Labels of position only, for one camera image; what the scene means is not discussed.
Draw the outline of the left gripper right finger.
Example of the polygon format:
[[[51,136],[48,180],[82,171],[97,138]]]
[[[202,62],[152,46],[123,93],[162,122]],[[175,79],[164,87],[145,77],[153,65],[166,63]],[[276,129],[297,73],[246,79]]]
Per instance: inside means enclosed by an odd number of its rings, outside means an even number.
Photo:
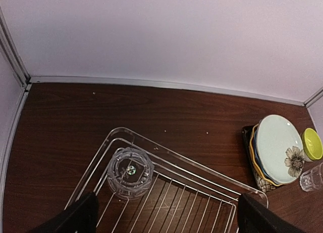
[[[239,196],[237,221],[239,232],[304,232],[275,215],[248,194]]]

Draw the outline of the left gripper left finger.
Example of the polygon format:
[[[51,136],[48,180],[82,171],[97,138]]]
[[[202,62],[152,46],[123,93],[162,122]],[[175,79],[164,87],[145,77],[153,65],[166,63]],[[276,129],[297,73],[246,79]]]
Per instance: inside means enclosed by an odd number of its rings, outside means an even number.
[[[29,232],[96,232],[98,198],[87,193],[60,214]]]

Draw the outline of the black floral square plate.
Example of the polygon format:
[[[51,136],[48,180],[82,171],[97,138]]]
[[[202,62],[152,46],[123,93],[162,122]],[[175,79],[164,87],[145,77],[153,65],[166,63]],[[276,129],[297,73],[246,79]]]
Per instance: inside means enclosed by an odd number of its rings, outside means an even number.
[[[267,193],[275,190],[277,187],[280,187],[281,184],[277,184],[271,179],[267,178],[256,161],[255,146],[252,145],[252,141],[255,138],[255,130],[257,127],[258,124],[244,126],[242,128],[242,139],[257,187],[262,192]]]

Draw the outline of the yellow dotted scalloped plate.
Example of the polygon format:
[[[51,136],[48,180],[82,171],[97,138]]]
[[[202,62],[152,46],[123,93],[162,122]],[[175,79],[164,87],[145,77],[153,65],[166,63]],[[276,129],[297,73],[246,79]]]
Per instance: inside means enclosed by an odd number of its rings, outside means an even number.
[[[265,178],[265,176],[261,172],[261,169],[258,166],[257,161],[256,161],[255,156],[254,156],[254,150],[253,150],[253,146],[252,146],[252,139],[254,137],[255,127],[256,126],[258,127],[258,125],[259,124],[254,125],[252,127],[252,129],[251,129],[251,136],[250,136],[250,139],[248,141],[249,155],[250,155],[250,160],[251,160],[252,167],[253,167],[253,169],[255,171],[255,178],[256,178],[257,185],[259,186],[259,188],[262,191],[268,192],[268,191],[270,191],[272,189],[275,189],[277,186],[271,180]]]

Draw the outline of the clear glass cup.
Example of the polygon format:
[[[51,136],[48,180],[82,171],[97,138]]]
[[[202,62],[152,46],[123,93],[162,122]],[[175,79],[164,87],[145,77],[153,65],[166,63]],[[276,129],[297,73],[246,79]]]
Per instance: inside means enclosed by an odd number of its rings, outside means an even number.
[[[311,192],[322,189],[322,163],[304,172],[300,176],[300,186],[303,191]]]
[[[154,165],[144,151],[119,148],[107,166],[107,182],[118,198],[136,200],[144,196],[152,185]]]

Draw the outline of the light teal floral plate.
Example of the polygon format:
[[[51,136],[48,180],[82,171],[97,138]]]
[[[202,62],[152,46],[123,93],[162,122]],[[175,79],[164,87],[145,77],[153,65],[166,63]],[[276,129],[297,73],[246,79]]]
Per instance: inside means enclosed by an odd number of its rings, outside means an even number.
[[[285,117],[268,115],[256,130],[256,150],[267,175],[276,184],[290,184],[305,164],[303,143],[295,126]]]

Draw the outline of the blue dotted scalloped plate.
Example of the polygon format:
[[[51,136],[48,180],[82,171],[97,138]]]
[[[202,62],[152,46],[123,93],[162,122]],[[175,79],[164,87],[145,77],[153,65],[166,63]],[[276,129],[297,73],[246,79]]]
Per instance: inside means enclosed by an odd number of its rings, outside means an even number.
[[[275,181],[274,179],[272,179],[268,174],[267,172],[264,170],[263,168],[263,165],[260,161],[260,158],[259,158],[259,155],[258,155],[258,151],[257,151],[257,147],[256,147],[256,133],[257,133],[257,126],[255,127],[255,130],[254,130],[254,137],[252,139],[252,146],[253,146],[253,150],[254,150],[254,156],[255,156],[255,159],[257,161],[257,164],[258,166],[260,167],[261,169],[261,172],[263,173],[263,175],[265,176],[265,178],[271,180],[277,187],[280,186],[281,184],[277,181]]]

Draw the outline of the lime green bowl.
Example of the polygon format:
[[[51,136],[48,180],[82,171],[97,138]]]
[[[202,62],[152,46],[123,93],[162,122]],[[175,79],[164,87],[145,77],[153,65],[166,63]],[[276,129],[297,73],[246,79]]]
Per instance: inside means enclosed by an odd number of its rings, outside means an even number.
[[[302,136],[304,153],[313,160],[320,160],[322,158],[322,142],[317,132],[312,128],[307,128]]]

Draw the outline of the pale striped bowl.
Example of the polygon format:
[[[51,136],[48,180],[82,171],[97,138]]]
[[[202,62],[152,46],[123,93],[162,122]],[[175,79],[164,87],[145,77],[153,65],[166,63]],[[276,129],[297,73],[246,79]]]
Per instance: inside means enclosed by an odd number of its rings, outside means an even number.
[[[308,155],[307,155],[307,154],[304,154],[304,160],[305,160],[306,162],[313,162],[313,160],[311,160],[311,159],[308,157]]]

